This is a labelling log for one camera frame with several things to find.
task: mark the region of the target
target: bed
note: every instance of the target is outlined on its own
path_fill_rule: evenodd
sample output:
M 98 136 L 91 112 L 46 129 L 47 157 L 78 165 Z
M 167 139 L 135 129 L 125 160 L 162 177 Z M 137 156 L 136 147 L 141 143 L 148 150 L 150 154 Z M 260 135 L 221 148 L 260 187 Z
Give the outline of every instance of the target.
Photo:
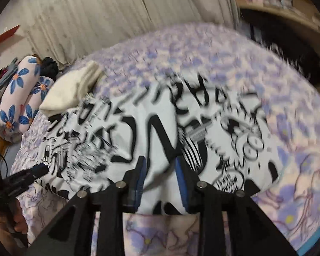
M 96 97 L 118 96 L 172 72 L 199 72 L 215 84 L 255 90 L 270 132 L 280 139 L 277 150 L 284 169 L 277 184 L 253 199 L 296 250 L 320 227 L 320 94 L 274 54 L 223 26 L 191 23 L 94 52 L 69 72 L 91 60 L 105 70 L 93 91 Z M 11 174 L 33 165 L 47 126 L 47 118 L 38 113 L 22 137 Z M 66 204 L 37 184 L 19 201 L 30 243 Z M 196 253 L 196 216 L 125 214 L 124 228 L 126 255 Z

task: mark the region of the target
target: blue flower print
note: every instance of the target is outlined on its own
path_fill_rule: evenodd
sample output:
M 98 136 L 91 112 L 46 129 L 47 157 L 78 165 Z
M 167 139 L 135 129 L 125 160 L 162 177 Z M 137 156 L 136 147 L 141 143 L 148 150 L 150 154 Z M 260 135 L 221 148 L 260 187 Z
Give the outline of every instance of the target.
M 148 87 L 148 86 L 150 86 L 150 81 L 148 81 L 148 80 L 143 80 L 143 81 L 140 83 L 140 86 L 141 86 L 141 87 Z
M 262 95 L 264 93 L 264 91 L 265 91 L 265 88 L 260 83 L 255 83 L 254 87 L 255 87 L 255 90 L 258 92 L 258 94 Z
M 27 117 L 25 115 L 21 115 L 19 116 L 19 123 L 23 124 L 23 125 L 31 125 L 33 119 L 35 118 L 36 114 L 38 113 L 38 109 L 36 109 L 33 113 L 32 113 L 32 108 L 31 106 L 28 104 L 26 106 L 26 114 Z
M 293 230 L 296 223 L 299 221 L 297 213 L 298 208 L 298 202 L 291 202 L 284 204 L 284 207 L 278 211 L 277 227 L 280 230 L 284 230 L 284 228 L 286 228 L 286 230 Z
M 210 78 L 211 81 L 218 82 L 218 83 L 225 83 L 228 80 L 228 78 L 224 74 L 210 75 L 209 78 Z
M 15 105 L 12 105 L 9 108 L 9 116 L 8 117 L 3 110 L 0 111 L 0 119 L 2 122 L 4 122 L 6 124 L 6 128 L 10 132 L 13 132 L 18 125 L 18 122 L 16 122 L 16 121 L 13 122 L 14 115 L 15 115 Z
M 305 137 L 309 137 L 308 127 L 301 120 L 298 120 L 296 125 Z
M 276 116 L 276 123 L 277 123 L 279 138 L 283 142 L 288 144 L 290 140 L 293 138 L 293 135 L 292 135 L 291 124 L 287 120 L 287 116 L 284 114 L 278 114 Z
M 44 82 L 44 77 L 39 78 L 39 82 L 37 82 L 36 86 L 31 90 L 31 94 L 36 94 L 40 92 L 42 102 L 48 93 L 49 89 L 48 86 L 50 85 L 50 80 L 46 79 Z
M 156 59 L 158 57 L 158 52 L 157 52 L 156 49 L 153 50 L 153 51 L 152 50 L 148 50 L 146 55 L 147 55 L 147 58 L 149 58 L 149 59 Z
M 181 69 L 191 68 L 191 67 L 198 67 L 202 65 L 203 62 L 198 57 L 187 58 L 183 61 L 183 64 L 180 66 Z
M 288 160 L 289 160 L 289 153 L 286 152 L 282 147 L 277 147 L 277 153 L 278 153 L 278 156 L 283 164 L 283 166 L 285 167 L 288 163 Z
M 18 73 L 14 74 L 10 83 L 10 89 L 9 92 L 11 94 L 13 94 L 14 90 L 15 90 L 15 82 L 17 82 L 17 85 L 20 86 L 21 88 L 24 87 L 24 80 L 21 78 L 21 76 L 26 75 L 29 73 L 29 70 L 27 68 L 23 68 L 22 70 L 20 70 Z
M 29 63 L 36 63 L 35 69 L 34 69 L 34 76 L 37 76 L 40 74 L 40 65 L 42 64 L 40 59 L 38 58 L 31 58 L 28 60 Z

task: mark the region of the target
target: wall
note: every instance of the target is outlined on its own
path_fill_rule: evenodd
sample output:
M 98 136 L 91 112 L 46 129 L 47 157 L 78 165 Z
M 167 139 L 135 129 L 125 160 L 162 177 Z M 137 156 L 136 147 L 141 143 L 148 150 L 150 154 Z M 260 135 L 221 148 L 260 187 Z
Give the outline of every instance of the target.
M 15 2 L 16 0 L 11 0 L 0 15 L 0 35 L 19 25 L 19 13 L 13 10 Z M 25 38 L 23 30 L 19 28 L 15 35 L 0 44 L 0 69 L 9 65 L 15 57 L 21 59 L 28 54 L 33 54 L 32 47 Z

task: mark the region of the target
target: yellow dot pattern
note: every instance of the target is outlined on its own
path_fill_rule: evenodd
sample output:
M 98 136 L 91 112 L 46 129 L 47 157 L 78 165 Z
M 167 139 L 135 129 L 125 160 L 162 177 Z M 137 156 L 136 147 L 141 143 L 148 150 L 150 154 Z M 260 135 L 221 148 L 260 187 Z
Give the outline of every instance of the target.
M 286 217 L 286 223 L 291 224 L 294 221 L 294 216 L 293 215 L 287 215 Z

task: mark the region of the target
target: black graphic print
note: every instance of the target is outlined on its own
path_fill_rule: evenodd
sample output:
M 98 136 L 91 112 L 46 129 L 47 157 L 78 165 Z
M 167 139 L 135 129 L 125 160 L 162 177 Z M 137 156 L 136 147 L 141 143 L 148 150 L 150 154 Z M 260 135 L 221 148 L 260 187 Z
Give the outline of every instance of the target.
M 282 169 L 257 94 L 210 85 L 200 75 L 169 76 L 113 99 L 88 95 L 50 121 L 37 159 L 50 172 L 39 182 L 66 198 L 87 187 L 96 192 L 143 156 L 142 214 L 185 212 L 174 168 L 179 155 L 201 180 L 248 195 L 269 188 Z

